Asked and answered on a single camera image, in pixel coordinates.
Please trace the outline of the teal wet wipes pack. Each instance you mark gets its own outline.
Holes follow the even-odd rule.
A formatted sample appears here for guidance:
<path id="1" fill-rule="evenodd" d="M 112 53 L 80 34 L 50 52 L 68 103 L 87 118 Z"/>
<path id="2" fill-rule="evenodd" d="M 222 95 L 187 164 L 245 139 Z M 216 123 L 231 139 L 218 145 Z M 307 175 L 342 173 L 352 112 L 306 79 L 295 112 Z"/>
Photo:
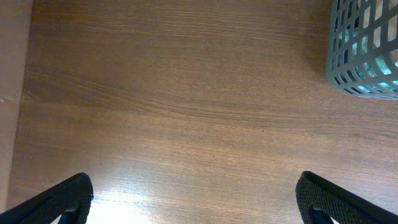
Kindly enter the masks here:
<path id="1" fill-rule="evenodd" d="M 376 45 L 368 35 L 332 39 L 326 77 L 344 94 L 360 98 L 397 99 L 397 39 Z"/>

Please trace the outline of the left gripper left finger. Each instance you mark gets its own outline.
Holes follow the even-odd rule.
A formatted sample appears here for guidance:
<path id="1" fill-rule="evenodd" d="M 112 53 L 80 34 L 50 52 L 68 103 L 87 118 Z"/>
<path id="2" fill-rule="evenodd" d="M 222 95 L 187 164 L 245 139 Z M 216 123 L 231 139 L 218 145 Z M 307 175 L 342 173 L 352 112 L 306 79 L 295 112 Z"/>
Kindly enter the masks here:
<path id="1" fill-rule="evenodd" d="M 78 173 L 1 214 L 1 223 L 85 224 L 93 200 L 93 186 L 86 173 Z"/>

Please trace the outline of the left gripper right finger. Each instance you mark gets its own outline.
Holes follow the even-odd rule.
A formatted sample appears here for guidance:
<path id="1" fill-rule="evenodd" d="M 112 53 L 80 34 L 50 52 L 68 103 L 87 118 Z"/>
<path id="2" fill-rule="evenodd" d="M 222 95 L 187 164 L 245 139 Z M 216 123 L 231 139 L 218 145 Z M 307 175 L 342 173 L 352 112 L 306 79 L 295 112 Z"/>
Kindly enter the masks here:
<path id="1" fill-rule="evenodd" d="M 397 223 L 396 214 L 310 171 L 302 172 L 295 193 L 305 224 Z"/>

